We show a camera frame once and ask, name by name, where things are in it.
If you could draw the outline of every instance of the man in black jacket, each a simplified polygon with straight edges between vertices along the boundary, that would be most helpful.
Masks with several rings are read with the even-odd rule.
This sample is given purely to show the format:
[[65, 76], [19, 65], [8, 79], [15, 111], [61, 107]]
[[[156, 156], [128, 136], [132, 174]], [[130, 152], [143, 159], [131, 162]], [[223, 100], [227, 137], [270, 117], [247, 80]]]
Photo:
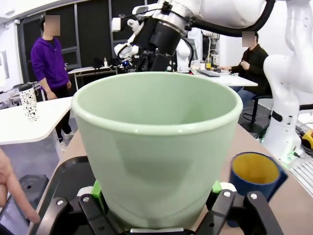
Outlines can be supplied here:
[[[243, 46], [246, 46], [247, 40], [249, 41], [249, 38], [247, 39], [243, 37]], [[232, 67], [221, 66], [222, 70], [239, 73], [240, 77], [258, 84], [257, 87], [233, 87], [241, 97], [244, 103], [244, 108], [246, 108], [247, 102], [256, 95], [270, 93], [270, 86], [263, 70], [263, 64], [268, 57], [268, 54], [260, 47], [258, 42], [259, 35], [257, 32], [254, 32], [254, 40], [252, 43], [248, 42], [249, 48], [244, 52], [241, 63]]]

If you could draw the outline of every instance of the yellow object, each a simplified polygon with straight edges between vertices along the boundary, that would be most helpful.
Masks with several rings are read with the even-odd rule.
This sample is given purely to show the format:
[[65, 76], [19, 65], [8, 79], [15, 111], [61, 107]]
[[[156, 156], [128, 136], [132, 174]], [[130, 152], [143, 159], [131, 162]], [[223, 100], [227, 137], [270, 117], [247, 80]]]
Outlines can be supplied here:
[[210, 55], [208, 55], [206, 60], [205, 60], [205, 68], [207, 70], [210, 70], [211, 67], [212, 67], [211, 57], [210, 57]]
[[258, 153], [244, 153], [237, 156], [232, 167], [243, 180], [256, 184], [270, 184], [279, 177], [276, 164], [266, 156]]
[[206, 63], [205, 67], [206, 67], [207, 70], [210, 70], [211, 69], [211, 63]]
[[313, 130], [308, 131], [302, 139], [307, 140], [310, 143], [311, 149], [313, 149]]

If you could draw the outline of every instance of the black tray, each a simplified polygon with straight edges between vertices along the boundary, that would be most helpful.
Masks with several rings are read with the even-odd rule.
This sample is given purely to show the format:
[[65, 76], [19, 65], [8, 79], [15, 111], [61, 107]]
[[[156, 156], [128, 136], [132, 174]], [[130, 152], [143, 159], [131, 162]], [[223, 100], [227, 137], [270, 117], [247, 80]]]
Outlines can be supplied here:
[[[71, 201], [81, 188], [93, 186], [95, 177], [87, 156], [76, 157], [62, 163], [50, 180], [45, 199], [40, 207], [39, 216], [43, 218], [51, 200], [55, 197]], [[35, 235], [39, 224], [33, 226], [29, 235]]]

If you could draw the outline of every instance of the human hand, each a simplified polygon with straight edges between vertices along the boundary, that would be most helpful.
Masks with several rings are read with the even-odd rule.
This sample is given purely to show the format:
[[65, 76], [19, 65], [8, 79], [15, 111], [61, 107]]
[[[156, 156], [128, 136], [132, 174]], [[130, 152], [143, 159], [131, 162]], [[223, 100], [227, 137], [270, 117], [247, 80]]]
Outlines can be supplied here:
[[40, 217], [30, 205], [19, 180], [16, 178], [10, 159], [0, 149], [0, 207], [4, 207], [8, 191], [14, 197], [17, 205], [25, 216], [33, 223], [39, 223]]
[[47, 92], [48, 100], [57, 99], [57, 96], [52, 91]]
[[220, 66], [220, 69], [231, 71], [231, 66]]
[[67, 88], [70, 89], [71, 87], [72, 87], [72, 83], [70, 81], [68, 81]]
[[244, 70], [249, 70], [250, 68], [250, 64], [244, 60], [240, 63], [240, 65], [244, 68]]

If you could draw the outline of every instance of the finger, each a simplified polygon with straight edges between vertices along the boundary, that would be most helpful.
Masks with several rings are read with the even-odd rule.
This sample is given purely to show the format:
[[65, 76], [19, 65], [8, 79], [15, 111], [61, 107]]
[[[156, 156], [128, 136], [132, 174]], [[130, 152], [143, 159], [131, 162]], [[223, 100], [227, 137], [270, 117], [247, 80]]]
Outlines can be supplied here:
[[39, 223], [40, 217], [30, 205], [26, 195], [20, 185], [20, 182], [16, 178], [16, 176], [12, 173], [6, 183], [6, 186], [9, 192], [14, 197], [17, 205], [21, 208], [22, 212], [25, 216], [33, 223]]
[[0, 185], [0, 208], [4, 207], [8, 196], [8, 189], [5, 185]]

